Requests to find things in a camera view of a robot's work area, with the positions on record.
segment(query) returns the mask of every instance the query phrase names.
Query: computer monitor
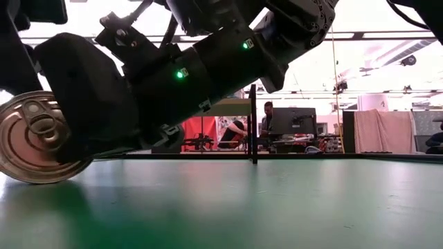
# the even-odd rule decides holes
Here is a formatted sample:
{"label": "computer monitor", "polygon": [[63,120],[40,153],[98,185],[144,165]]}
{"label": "computer monitor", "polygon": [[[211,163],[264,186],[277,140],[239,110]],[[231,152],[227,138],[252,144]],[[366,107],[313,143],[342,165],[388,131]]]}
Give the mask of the computer monitor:
{"label": "computer monitor", "polygon": [[317,135],[315,108],[273,108],[270,134]]}

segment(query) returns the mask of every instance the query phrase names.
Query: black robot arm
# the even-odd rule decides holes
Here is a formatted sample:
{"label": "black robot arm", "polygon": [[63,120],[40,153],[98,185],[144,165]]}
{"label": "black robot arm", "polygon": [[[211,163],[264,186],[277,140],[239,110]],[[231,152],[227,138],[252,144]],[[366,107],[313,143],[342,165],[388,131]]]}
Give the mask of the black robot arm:
{"label": "black robot arm", "polygon": [[[181,51],[169,43],[169,32],[157,48],[131,26],[152,0],[128,17],[111,13],[100,20],[105,29],[96,41],[124,63],[124,77],[77,35],[59,34],[36,47],[72,134],[58,151],[61,162],[161,145],[184,120],[257,79],[268,92],[280,90],[288,63],[324,40],[335,6],[326,0],[165,2],[173,14],[170,30],[179,24],[189,35],[210,34]],[[264,7],[273,13],[270,22],[250,29]]]}
{"label": "black robot arm", "polygon": [[325,39],[335,19],[338,0],[269,0],[270,10],[255,27],[262,34],[269,52],[288,64]]}

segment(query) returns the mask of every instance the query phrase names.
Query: desk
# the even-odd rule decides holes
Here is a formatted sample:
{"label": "desk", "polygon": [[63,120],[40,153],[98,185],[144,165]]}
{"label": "desk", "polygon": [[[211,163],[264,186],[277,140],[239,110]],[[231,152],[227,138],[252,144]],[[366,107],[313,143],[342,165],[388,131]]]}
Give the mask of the desk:
{"label": "desk", "polygon": [[[228,154],[228,155],[232,155],[232,154],[247,154],[247,151],[185,151],[185,152],[181,152],[180,154],[187,154],[187,155],[197,155],[197,154],[205,154],[205,155],[224,155],[224,154]],[[258,151],[259,155],[265,155],[265,154],[269,154],[269,152],[267,151]]]}
{"label": "desk", "polygon": [[443,248],[443,167],[383,160],[114,160],[0,175],[1,248]]}

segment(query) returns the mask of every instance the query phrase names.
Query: green tabletop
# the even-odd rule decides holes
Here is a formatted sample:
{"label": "green tabletop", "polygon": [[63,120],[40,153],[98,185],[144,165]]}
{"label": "green tabletop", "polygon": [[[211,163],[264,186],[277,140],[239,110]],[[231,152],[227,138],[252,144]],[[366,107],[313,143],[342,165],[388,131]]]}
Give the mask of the green tabletop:
{"label": "green tabletop", "polygon": [[0,248],[443,248],[443,167],[377,160],[115,160],[0,176]]}

